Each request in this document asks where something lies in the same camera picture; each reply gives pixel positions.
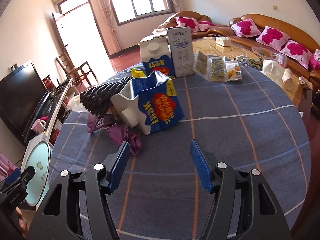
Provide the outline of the yellow patterned snack packet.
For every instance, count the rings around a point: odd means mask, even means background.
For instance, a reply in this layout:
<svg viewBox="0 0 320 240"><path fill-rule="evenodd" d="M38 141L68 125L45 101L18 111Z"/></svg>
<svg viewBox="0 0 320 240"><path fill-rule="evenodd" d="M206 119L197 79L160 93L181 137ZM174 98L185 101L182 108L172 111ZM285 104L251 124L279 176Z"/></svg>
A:
<svg viewBox="0 0 320 240"><path fill-rule="evenodd" d="M227 82L227 70L224 56L209 58L209 80L211 82Z"/></svg>

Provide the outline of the open brown door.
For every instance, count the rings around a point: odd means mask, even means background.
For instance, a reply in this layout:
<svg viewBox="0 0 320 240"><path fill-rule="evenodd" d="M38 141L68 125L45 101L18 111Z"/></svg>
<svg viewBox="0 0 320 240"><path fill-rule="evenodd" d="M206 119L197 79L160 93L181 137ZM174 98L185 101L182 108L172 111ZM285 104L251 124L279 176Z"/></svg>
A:
<svg viewBox="0 0 320 240"><path fill-rule="evenodd" d="M57 36L58 44L61 49L61 61L63 63L68 63L67 69L71 70L74 68L74 64L72 63L72 60L70 59L69 53L68 53L68 42L67 37L65 35L65 29L63 28L63 15L58 12L52 12L52 18L53 18L53 26L55 35Z"/></svg>

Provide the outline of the white plastic kettle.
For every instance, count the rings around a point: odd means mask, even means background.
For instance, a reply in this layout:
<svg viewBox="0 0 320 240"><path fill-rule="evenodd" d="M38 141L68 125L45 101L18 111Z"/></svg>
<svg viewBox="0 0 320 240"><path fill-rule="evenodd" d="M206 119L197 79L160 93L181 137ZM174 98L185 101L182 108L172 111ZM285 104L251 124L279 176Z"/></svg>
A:
<svg viewBox="0 0 320 240"><path fill-rule="evenodd" d="M279 87L282 86L282 77L284 75L285 68L276 63L276 61L264 59L263 67L260 72L271 79Z"/></svg>

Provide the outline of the white plastic bag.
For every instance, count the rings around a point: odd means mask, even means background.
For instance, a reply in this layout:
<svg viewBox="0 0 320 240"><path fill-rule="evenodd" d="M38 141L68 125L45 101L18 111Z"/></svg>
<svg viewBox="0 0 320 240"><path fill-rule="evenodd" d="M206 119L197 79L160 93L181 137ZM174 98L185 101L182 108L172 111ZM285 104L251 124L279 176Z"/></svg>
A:
<svg viewBox="0 0 320 240"><path fill-rule="evenodd" d="M67 106L69 109L77 113L87 112L87 109L84 107L84 105L80 101L80 95L76 95L72 97L69 100Z"/></svg>

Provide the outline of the crushed blue Look milk carton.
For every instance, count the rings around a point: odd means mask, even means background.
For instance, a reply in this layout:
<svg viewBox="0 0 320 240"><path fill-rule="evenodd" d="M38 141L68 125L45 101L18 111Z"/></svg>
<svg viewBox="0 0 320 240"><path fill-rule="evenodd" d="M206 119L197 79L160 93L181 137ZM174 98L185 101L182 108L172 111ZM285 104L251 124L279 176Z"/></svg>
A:
<svg viewBox="0 0 320 240"><path fill-rule="evenodd" d="M123 122L144 135L165 130L184 117L172 79L158 70L130 80L111 102Z"/></svg>

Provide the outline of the purple plastic wrapper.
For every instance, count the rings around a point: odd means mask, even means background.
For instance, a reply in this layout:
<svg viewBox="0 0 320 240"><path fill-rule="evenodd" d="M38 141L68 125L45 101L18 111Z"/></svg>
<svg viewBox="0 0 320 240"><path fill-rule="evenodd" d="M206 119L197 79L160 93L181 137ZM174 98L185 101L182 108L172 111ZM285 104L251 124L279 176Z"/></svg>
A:
<svg viewBox="0 0 320 240"><path fill-rule="evenodd" d="M129 143L131 155L137 155L140 153L142 149L140 131L117 122L112 114L96 116L88 112L87 132L92 133L101 128L106 131L107 135L116 146L120 146L123 141L126 141Z"/></svg>

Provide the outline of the paper cup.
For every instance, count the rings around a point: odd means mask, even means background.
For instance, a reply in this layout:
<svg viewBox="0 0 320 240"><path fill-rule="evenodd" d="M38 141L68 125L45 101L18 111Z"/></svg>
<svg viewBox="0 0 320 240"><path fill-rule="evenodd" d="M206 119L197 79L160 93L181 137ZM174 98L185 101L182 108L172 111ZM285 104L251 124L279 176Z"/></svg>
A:
<svg viewBox="0 0 320 240"><path fill-rule="evenodd" d="M284 68L282 76L283 87L287 90L291 90L293 87L292 71L289 68Z"/></svg>

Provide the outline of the brown leather sofa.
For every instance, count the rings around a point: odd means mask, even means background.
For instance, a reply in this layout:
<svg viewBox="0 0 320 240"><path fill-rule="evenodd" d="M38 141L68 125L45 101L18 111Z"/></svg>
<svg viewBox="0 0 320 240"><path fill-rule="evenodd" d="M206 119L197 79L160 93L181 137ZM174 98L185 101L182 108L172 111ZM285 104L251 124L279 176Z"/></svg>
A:
<svg viewBox="0 0 320 240"><path fill-rule="evenodd" d="M308 33L282 20L261 14L245 14L230 20L228 25L215 24L211 18L194 11L178 12L160 24L155 31L186 24L193 39L210 35L224 36L247 48L262 47L287 56L287 67L306 78L319 89L319 64L314 53L319 44Z"/></svg>

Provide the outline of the clear snack packet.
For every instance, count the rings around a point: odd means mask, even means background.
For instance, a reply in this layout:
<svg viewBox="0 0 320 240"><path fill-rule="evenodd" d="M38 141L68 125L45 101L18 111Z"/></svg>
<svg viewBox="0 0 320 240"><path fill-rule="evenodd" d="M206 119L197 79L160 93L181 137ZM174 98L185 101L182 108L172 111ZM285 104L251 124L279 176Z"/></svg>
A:
<svg viewBox="0 0 320 240"><path fill-rule="evenodd" d="M201 52L199 49L196 50L194 55L194 64L193 64L193 71L195 74L200 75L202 78L208 79L207 73L207 66L208 66L208 56Z"/></svg>

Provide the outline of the yellow plastic bag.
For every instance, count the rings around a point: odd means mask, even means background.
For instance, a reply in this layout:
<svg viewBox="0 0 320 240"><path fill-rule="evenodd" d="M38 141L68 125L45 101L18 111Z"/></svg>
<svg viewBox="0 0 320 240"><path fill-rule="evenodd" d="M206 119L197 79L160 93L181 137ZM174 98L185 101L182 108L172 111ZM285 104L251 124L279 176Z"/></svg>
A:
<svg viewBox="0 0 320 240"><path fill-rule="evenodd" d="M133 78L139 78L139 77L146 77L146 74L144 73L143 70L138 70L137 68L132 68L131 76Z"/></svg>

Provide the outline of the orange white snack packet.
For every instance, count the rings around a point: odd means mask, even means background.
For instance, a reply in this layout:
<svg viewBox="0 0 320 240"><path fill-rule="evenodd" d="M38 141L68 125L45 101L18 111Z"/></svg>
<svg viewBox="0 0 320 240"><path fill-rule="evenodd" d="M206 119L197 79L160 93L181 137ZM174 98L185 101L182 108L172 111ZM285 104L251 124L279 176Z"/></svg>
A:
<svg viewBox="0 0 320 240"><path fill-rule="evenodd" d="M242 80L241 68L237 61L227 61L226 71L228 81Z"/></svg>

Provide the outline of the upright blue Look milk carton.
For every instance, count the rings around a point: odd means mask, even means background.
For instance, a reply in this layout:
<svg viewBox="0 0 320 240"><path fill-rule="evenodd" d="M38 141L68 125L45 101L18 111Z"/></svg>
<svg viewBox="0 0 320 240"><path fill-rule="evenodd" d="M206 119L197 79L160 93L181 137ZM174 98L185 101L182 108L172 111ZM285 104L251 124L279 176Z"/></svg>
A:
<svg viewBox="0 0 320 240"><path fill-rule="evenodd" d="M175 78L174 64L166 36L145 37L139 42L139 47L146 76L157 70L170 78Z"/></svg>

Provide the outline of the wooden chair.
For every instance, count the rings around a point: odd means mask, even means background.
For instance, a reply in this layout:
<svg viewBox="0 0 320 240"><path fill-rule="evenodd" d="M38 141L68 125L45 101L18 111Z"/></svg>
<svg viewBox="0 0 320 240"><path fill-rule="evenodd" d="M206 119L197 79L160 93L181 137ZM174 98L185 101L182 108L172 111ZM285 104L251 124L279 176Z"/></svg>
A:
<svg viewBox="0 0 320 240"><path fill-rule="evenodd" d="M92 87L92 84L88 78L89 74L92 74L96 83L99 85L97 76L95 75L93 69L90 67L87 61L82 63L79 67L75 67L71 59L65 52L56 57L55 60L58 63L58 65L62 68L62 70L65 72L66 76L69 79L73 79L73 85L78 85L86 81L89 87Z"/></svg>

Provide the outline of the pink flower pillow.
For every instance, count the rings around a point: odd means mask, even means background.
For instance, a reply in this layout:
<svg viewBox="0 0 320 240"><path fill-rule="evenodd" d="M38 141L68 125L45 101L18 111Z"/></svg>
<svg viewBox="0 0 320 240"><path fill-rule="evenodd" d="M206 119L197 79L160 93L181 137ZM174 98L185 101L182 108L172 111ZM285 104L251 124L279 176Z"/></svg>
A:
<svg viewBox="0 0 320 240"><path fill-rule="evenodd" d="M174 19L176 20L178 27L189 27L192 33L200 31L197 25L197 20L194 18L175 16Z"/></svg>
<svg viewBox="0 0 320 240"><path fill-rule="evenodd" d="M256 37L261 35L261 31L257 28L251 18L240 21L231 25L231 29L235 32L238 37Z"/></svg>
<svg viewBox="0 0 320 240"><path fill-rule="evenodd" d="M281 51L289 39L290 36L286 33L266 26L261 35L255 40L258 43L271 47L276 51Z"/></svg>
<svg viewBox="0 0 320 240"><path fill-rule="evenodd" d="M312 53L302 44L288 40L280 53L296 60L306 70L309 70L309 61Z"/></svg>
<svg viewBox="0 0 320 240"><path fill-rule="evenodd" d="M198 21L197 27L198 27L199 31L207 32L208 30L216 27L216 25L213 24L212 22L209 22L209 21Z"/></svg>

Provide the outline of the black foam net sleeve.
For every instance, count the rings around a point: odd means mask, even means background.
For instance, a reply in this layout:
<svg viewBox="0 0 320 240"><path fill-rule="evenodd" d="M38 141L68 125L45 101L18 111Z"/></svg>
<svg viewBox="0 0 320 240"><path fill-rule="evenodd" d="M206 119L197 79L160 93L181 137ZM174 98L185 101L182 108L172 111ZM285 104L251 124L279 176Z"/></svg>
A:
<svg viewBox="0 0 320 240"><path fill-rule="evenodd" d="M111 97L118 94L133 77L123 77L118 81L88 88L80 94L80 102L85 109L96 116L103 116L112 105Z"/></svg>

